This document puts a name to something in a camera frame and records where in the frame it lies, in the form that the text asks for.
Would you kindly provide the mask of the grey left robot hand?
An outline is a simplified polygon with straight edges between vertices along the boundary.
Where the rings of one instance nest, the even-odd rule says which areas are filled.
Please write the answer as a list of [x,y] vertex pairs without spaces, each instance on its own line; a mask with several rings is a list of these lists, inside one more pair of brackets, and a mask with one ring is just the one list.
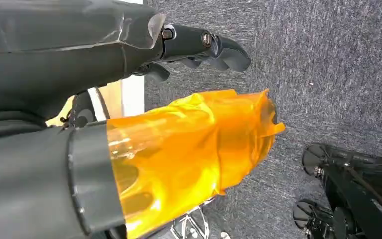
[[68,97],[163,62],[245,71],[235,41],[120,0],[0,0],[0,239],[151,237],[268,154],[267,91],[194,93],[143,114],[49,127]]

